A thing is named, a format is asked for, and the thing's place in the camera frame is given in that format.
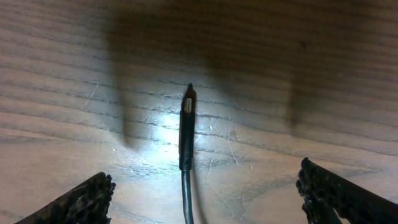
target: black wire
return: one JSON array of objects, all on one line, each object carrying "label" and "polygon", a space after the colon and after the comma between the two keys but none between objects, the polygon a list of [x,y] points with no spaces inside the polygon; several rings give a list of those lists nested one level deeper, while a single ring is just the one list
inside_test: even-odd
[{"label": "black wire", "polygon": [[190,171],[181,171],[182,205],[186,224],[193,224]]}]

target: black object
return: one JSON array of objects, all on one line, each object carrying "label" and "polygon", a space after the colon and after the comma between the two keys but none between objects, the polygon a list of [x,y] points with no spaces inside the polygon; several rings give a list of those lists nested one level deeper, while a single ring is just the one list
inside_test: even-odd
[{"label": "black object", "polygon": [[181,104],[179,142],[183,212],[185,223],[188,224],[193,224],[190,171],[193,157],[196,98],[197,93],[190,83]]},{"label": "black object", "polygon": [[338,216],[354,223],[398,223],[398,205],[316,165],[301,163],[296,182],[304,198],[302,209],[309,224],[341,223]]},{"label": "black object", "polygon": [[106,216],[116,186],[100,172],[16,224],[109,224]]}]

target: tabletop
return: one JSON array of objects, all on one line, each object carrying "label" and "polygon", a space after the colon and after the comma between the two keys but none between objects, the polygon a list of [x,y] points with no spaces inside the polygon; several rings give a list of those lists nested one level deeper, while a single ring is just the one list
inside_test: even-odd
[{"label": "tabletop", "polygon": [[398,2],[0,0],[0,223],[103,171],[113,224],[306,223],[304,157],[398,202]]}]

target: black cable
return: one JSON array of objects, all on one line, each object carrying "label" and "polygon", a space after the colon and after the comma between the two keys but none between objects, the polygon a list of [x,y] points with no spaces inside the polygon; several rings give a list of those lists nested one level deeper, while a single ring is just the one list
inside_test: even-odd
[{"label": "black cable", "polygon": [[190,171],[181,171],[182,205],[186,224],[193,224]]},{"label": "black cable", "polygon": [[190,171],[192,169],[193,135],[195,132],[195,103],[196,92],[193,91],[192,84],[189,84],[181,104],[179,143],[182,202],[186,224],[193,224]]}]

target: wood grain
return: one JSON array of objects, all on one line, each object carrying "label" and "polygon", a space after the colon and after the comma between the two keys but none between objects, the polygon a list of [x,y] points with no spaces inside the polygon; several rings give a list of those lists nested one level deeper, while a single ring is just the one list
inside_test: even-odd
[{"label": "wood grain", "polygon": [[178,122],[198,93],[197,223],[306,223],[312,161],[398,202],[398,3],[0,0],[0,222],[93,174],[113,223],[183,223]]}]

